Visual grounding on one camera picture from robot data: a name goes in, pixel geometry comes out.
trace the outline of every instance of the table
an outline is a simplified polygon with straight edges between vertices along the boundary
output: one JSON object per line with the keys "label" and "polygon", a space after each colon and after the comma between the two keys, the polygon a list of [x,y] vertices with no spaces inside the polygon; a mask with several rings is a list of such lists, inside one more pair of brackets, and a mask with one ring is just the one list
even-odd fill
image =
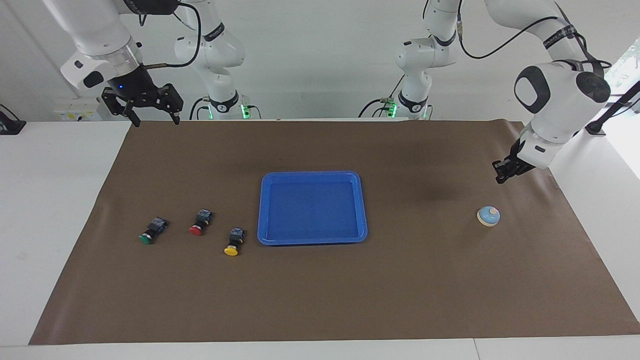
{"label": "table", "polygon": [[[386,359],[400,355],[485,360],[527,356],[635,359],[640,354],[640,336],[24,347],[74,246],[71,239],[83,228],[128,128],[126,122],[32,122],[20,136],[0,138],[4,155],[0,169],[3,178],[9,179],[0,185],[4,205],[0,207],[0,286],[4,290],[0,293],[0,357],[79,359],[88,354],[98,358],[144,354],[169,359],[178,354],[202,358],[217,354],[219,358]],[[638,225],[626,222],[625,216],[632,219],[637,213],[633,210],[640,209],[640,181],[616,159],[605,138],[583,134],[563,149],[554,166],[559,185],[638,316],[640,281],[634,274],[640,270],[640,243],[633,236]],[[621,192],[620,183],[631,187]],[[601,192],[584,191],[593,190],[595,184],[602,187]],[[623,226],[610,236],[615,223]]]}

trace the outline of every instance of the white wall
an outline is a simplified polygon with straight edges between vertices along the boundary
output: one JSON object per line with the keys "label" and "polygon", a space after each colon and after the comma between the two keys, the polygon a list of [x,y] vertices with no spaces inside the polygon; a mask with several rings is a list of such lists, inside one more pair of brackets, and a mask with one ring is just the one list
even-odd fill
{"label": "white wall", "polygon": [[[635,0],[559,2],[598,57],[615,61],[640,34]],[[41,1],[0,3],[10,6],[57,66],[75,51]],[[354,117],[369,100],[388,95],[402,74],[394,63],[396,47],[425,36],[422,0],[218,0],[217,5],[227,29],[247,48],[243,66],[231,70],[236,84],[271,118]],[[493,23],[480,0],[467,1],[463,16],[465,43],[476,54],[515,32]],[[140,28],[136,16],[122,18],[143,43],[145,62],[176,61],[173,42],[189,32],[182,24],[157,16]],[[51,98],[70,96],[69,90],[51,69],[38,66],[40,60],[20,46],[6,21],[0,22],[0,101],[28,120],[51,119],[43,118],[52,109]],[[524,67],[546,61],[540,41],[525,34],[486,60],[463,57],[456,65],[432,70],[434,118],[527,119],[513,97],[513,82]],[[173,83],[188,105],[205,93],[189,69],[153,70],[152,76],[157,85]],[[42,103],[33,106],[34,97]],[[140,114],[166,118],[159,111]]]}
{"label": "white wall", "polygon": [[640,319],[640,179],[607,137],[591,136],[586,131],[558,152],[551,171]]}

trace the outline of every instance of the plastic tray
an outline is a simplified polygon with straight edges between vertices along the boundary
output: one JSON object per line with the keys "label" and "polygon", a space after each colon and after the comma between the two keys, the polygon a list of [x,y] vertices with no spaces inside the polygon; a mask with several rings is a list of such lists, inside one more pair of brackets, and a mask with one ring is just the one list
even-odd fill
{"label": "plastic tray", "polygon": [[265,245],[358,243],[367,237],[360,176],[272,172],[262,179],[258,239]]}

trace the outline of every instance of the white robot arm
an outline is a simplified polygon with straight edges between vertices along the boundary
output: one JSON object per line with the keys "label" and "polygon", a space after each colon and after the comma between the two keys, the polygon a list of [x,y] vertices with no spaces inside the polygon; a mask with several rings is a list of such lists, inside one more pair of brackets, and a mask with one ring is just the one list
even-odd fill
{"label": "white robot arm", "polygon": [[[242,65],[244,47],[236,37],[225,29],[213,0],[184,0],[198,9],[202,21],[202,39],[198,57],[191,64],[192,69],[202,78],[209,96],[209,110],[214,119],[241,119],[242,94],[225,68]],[[186,22],[191,28],[198,23],[193,12],[186,12]],[[195,51],[196,35],[180,37],[175,42],[175,55],[180,61],[187,61]]]}
{"label": "white robot arm", "polygon": [[[611,89],[603,78],[603,61],[587,52],[584,38],[555,2],[485,0],[485,4],[497,24],[536,35],[553,60],[527,67],[516,80],[516,98],[534,116],[509,156],[493,163],[501,184],[534,167],[547,168],[558,150],[604,107]],[[425,110],[431,87],[426,69],[450,65],[460,49],[466,52],[461,7],[462,0],[430,1],[425,24],[432,36],[405,42],[398,51],[396,62],[407,78],[398,94],[399,116],[416,119]]]}
{"label": "white robot arm", "polygon": [[140,119],[134,108],[153,107],[180,122],[183,100],[171,84],[157,87],[142,64],[138,44],[120,22],[120,13],[170,15],[175,0],[42,0],[58,24],[74,40],[77,52],[62,66],[64,77],[81,90],[107,81],[102,99],[114,115],[123,115],[135,126]]}

